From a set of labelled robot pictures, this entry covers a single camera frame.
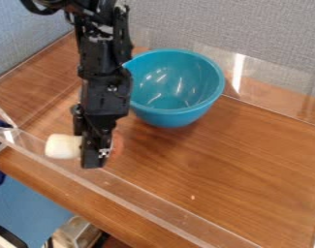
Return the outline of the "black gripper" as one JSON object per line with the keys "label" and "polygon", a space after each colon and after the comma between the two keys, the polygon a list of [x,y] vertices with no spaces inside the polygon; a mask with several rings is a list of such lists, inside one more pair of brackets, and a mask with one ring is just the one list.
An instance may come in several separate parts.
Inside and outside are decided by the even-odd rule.
{"label": "black gripper", "polygon": [[82,135],[81,167],[98,169],[113,151],[115,120],[129,113],[133,77],[122,66],[107,74],[89,72],[79,66],[78,76],[82,88],[78,103],[71,107],[73,133]]}

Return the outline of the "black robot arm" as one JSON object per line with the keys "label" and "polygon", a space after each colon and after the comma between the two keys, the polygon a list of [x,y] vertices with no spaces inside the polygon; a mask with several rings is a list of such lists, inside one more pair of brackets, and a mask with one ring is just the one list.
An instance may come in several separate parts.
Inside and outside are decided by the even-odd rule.
{"label": "black robot arm", "polygon": [[121,0],[20,0],[41,16],[63,12],[74,26],[82,88],[71,107],[73,131],[82,138],[81,167],[103,167],[113,149],[117,120],[129,114],[133,76],[124,64],[132,60],[129,5]]}

